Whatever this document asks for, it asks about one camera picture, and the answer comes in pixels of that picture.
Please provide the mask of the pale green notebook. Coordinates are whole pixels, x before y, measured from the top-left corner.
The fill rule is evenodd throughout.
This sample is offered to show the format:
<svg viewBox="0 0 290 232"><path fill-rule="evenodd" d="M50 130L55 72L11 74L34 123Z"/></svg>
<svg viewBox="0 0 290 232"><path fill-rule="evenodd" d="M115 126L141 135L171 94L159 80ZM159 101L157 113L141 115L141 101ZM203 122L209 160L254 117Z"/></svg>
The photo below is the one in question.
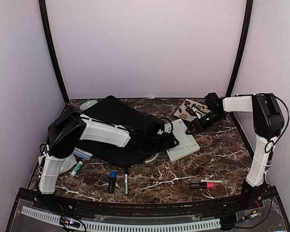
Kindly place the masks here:
<svg viewBox="0 0 290 232"><path fill-rule="evenodd" d="M186 135L188 129L182 119L172 122L174 126L174 135L179 141L179 145L174 148L167 149L167 154L171 162L184 158L192 153L200 150L199 144L192 135Z"/></svg>

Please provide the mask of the black student backpack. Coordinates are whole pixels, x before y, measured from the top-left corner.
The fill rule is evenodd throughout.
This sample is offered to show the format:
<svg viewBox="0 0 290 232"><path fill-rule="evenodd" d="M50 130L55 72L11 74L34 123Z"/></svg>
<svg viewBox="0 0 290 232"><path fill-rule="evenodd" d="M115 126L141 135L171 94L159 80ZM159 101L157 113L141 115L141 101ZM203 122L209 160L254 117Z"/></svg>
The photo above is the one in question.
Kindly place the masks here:
<svg viewBox="0 0 290 232"><path fill-rule="evenodd" d="M146 138L147 135L158 134L164 117L156 117L149 113L141 113L121 100L110 95L94 106L82 112L84 115L106 123L127 128L130 140L125 147L112 144L80 140L77 148L118 167L131 167L143 163L147 158L172 147L163 147Z"/></svg>

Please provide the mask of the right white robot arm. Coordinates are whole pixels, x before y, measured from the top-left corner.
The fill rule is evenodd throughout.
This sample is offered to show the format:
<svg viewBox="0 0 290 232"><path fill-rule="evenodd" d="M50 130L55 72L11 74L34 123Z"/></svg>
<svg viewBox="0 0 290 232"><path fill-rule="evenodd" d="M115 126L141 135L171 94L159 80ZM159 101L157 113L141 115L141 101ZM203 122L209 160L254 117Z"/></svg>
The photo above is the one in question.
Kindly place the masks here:
<svg viewBox="0 0 290 232"><path fill-rule="evenodd" d="M247 210L266 188L266 175L272 164L275 145L289 124L284 120L279 106L282 100L273 93L244 94L225 98L218 97L216 93L209 93L204 100L210 112L194 119L186 134L205 131L223 119L227 113L242 112L253 115L256 148L249 173L237 198L237 206Z"/></svg>

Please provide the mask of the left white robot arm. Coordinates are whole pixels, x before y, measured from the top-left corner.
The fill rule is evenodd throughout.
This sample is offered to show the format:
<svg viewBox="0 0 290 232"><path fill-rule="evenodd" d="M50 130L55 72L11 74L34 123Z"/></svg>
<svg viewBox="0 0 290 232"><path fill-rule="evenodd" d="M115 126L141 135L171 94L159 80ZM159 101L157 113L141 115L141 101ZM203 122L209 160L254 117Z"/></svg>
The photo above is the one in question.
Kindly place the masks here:
<svg viewBox="0 0 290 232"><path fill-rule="evenodd" d="M96 120L84 114L71 114L64 120L57 119L49 126L48 136L54 136L54 139L40 145L44 163L37 184L37 190L41 193L39 202L48 211L58 207L58 199L52 195L57 178L62 165L72 155L79 141L97 142L98 145L94 146L96 151L100 150L101 145L118 148L135 145L138 151L147 149L149 155L179 145L173 132L165 132L164 128L155 135L148 135L129 126Z"/></svg>

